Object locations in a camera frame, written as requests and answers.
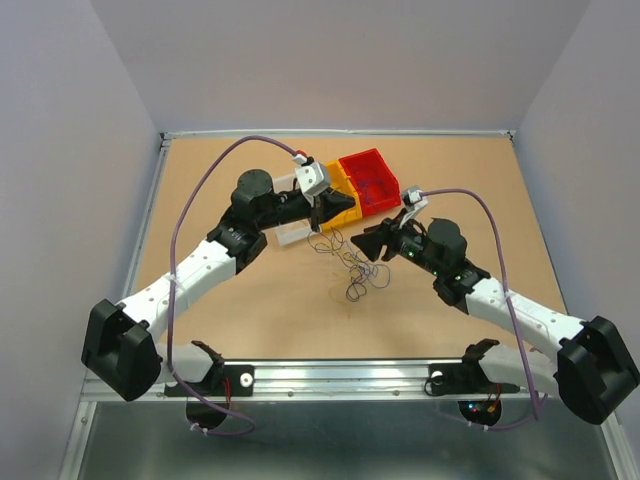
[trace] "white wall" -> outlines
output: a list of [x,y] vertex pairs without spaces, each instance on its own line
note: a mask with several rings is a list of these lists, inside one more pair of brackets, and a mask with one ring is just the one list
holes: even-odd
[[[570,311],[615,322],[640,363],[640,2],[594,0],[516,135]],[[640,455],[640,393],[621,406]]]
[[0,14],[0,477],[57,477],[91,306],[121,292],[157,135],[89,0]]
[[588,0],[93,0],[161,131],[515,128]]

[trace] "cable tie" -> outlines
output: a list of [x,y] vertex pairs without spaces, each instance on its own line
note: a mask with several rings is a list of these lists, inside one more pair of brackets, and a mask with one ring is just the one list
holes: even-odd
[[506,292],[502,292],[502,302],[501,305],[507,304],[507,298],[513,298],[515,296],[515,292],[511,290],[507,290]]
[[171,273],[167,273],[166,275],[164,275],[163,278],[166,279],[169,282],[173,282],[176,285],[176,288],[178,288],[179,290],[182,291],[182,293],[184,293],[184,298],[185,298],[185,300],[187,302],[187,309],[191,308],[191,302],[189,301],[189,292],[187,291],[185,286],[182,285],[180,280],[178,280],[178,277],[176,275],[171,274]]

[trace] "screw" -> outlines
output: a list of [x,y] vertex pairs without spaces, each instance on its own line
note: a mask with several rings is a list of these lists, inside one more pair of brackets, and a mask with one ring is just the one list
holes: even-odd
[[444,373],[440,370],[436,370],[429,377],[429,381],[434,385],[442,385],[444,383]]
[[253,377],[250,373],[243,373],[242,375],[240,375],[240,385],[242,385],[244,388],[249,388],[251,385],[253,385]]

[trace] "tabletop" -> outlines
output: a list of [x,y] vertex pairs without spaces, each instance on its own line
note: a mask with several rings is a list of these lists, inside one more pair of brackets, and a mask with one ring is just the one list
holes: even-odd
[[[176,220],[196,183],[229,138],[172,140],[154,200],[136,279],[136,291],[169,268],[169,242]],[[480,195],[493,213],[503,244],[510,287],[563,311],[545,244],[510,141],[477,137],[280,138],[329,162],[377,148],[400,188],[461,187]],[[202,188],[178,239],[178,259],[188,255],[218,223],[238,177],[261,168],[274,178],[293,172],[280,149],[259,142],[239,147]],[[345,239],[392,217],[394,209],[340,229]],[[481,207],[464,195],[433,197],[418,216],[455,221],[468,241],[467,256],[499,278],[496,245]],[[269,246],[240,275],[219,285],[182,315],[176,343],[201,340],[226,358],[335,359],[461,356],[484,338],[515,345],[513,335],[446,306],[433,291],[433,277],[402,258],[386,264],[387,288],[369,287],[357,302],[345,297],[349,273],[340,259],[316,253],[302,240]]]

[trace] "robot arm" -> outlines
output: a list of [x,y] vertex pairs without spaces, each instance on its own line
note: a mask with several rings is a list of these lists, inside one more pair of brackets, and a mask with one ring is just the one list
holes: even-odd
[[[414,220],[426,206],[417,187],[403,192],[405,208],[351,241],[371,261],[401,256],[436,278],[438,296],[465,314],[513,332],[501,282],[466,258],[458,225],[434,219],[428,228]],[[527,358],[537,389],[558,395],[583,420],[600,424],[638,386],[640,372],[615,325],[589,322],[552,311],[509,292],[523,340],[538,352]],[[444,365],[428,386],[433,395],[487,393],[492,384],[527,384],[520,353],[494,340],[467,349],[462,362]]]
[[[90,315],[82,362],[127,401],[154,383],[172,380],[166,345],[156,345],[167,329],[169,289],[176,284],[175,317],[215,286],[244,270],[267,245],[263,230],[309,219],[314,230],[353,207],[355,200],[329,188],[326,167],[302,154],[293,158],[299,189],[274,192],[271,176],[250,170],[231,194],[220,223],[176,269],[117,305],[102,300]],[[201,342],[174,347],[176,372],[187,382],[202,381],[222,357]]]

